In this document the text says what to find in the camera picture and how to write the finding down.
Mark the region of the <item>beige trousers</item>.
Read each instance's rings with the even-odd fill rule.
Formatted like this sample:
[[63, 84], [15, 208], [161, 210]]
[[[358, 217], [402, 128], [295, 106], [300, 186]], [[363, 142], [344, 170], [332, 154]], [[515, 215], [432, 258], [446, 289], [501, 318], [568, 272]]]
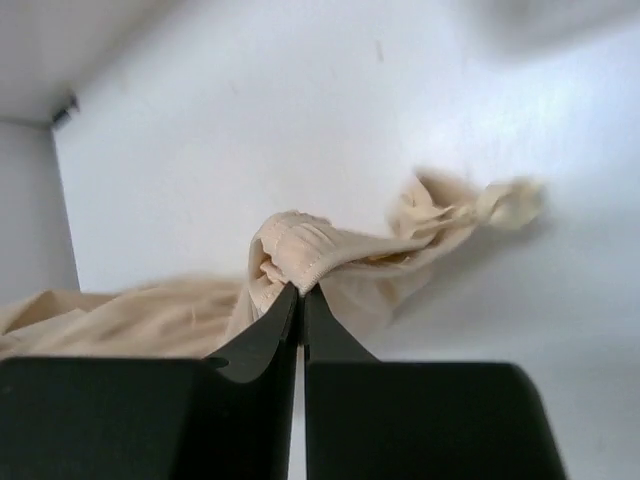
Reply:
[[517, 230], [543, 206], [528, 178], [476, 189], [420, 172], [396, 201], [390, 234], [340, 229], [299, 211], [256, 232], [242, 279], [182, 276], [112, 294], [47, 290], [1, 311], [1, 355], [202, 358], [248, 329], [287, 284], [325, 291], [355, 334], [388, 325], [432, 266], [483, 226]]

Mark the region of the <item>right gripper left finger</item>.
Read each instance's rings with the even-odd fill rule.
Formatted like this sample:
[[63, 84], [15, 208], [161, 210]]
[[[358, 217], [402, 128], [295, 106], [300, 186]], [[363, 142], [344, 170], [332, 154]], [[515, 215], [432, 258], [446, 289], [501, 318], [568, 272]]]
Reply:
[[299, 295], [202, 359], [1, 364], [5, 479], [283, 479]]

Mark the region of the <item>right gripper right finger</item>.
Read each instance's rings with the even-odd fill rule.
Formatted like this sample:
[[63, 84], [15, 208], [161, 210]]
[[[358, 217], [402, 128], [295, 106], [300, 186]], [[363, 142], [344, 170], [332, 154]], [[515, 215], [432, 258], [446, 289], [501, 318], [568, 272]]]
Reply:
[[384, 362], [305, 298], [311, 479], [562, 479], [541, 397], [505, 362]]

